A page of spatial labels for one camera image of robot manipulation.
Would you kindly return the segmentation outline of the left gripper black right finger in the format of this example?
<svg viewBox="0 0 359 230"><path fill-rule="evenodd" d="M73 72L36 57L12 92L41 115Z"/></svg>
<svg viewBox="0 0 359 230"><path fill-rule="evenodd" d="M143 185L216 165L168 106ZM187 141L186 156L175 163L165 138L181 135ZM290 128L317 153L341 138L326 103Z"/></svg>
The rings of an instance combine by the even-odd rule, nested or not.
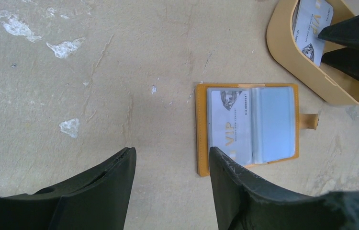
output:
<svg viewBox="0 0 359 230"><path fill-rule="evenodd" d="M303 195L209 151L210 178L221 230L359 230L359 191Z"/></svg>

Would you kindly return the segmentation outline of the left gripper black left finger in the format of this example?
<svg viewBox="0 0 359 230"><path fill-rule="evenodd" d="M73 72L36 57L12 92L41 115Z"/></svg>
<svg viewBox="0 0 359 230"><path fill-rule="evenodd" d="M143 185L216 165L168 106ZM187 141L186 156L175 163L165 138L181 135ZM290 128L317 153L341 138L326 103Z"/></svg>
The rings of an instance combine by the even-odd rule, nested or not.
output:
<svg viewBox="0 0 359 230"><path fill-rule="evenodd" d="M0 197L0 230L122 230L135 166L135 148L124 148L34 194Z"/></svg>

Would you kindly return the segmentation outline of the orange oval tray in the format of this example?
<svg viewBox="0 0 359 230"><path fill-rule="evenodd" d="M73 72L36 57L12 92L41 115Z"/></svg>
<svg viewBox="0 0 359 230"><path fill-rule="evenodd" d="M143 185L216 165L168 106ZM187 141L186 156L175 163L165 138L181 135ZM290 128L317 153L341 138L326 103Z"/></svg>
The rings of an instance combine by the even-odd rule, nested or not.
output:
<svg viewBox="0 0 359 230"><path fill-rule="evenodd" d="M359 81L325 64L315 65L296 45L292 18L296 0L278 1L267 27L267 46L287 71L332 105L359 105Z"/></svg>

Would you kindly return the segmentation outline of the orange card holder wallet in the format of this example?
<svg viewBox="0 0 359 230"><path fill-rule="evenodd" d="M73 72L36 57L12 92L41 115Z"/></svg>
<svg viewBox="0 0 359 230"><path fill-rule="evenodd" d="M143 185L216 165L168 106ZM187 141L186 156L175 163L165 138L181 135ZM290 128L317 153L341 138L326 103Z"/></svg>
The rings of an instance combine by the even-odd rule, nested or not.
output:
<svg viewBox="0 0 359 230"><path fill-rule="evenodd" d="M194 93L202 177L210 174L211 147L244 167L296 159L300 131L319 122L318 114L300 113L296 84L200 83Z"/></svg>

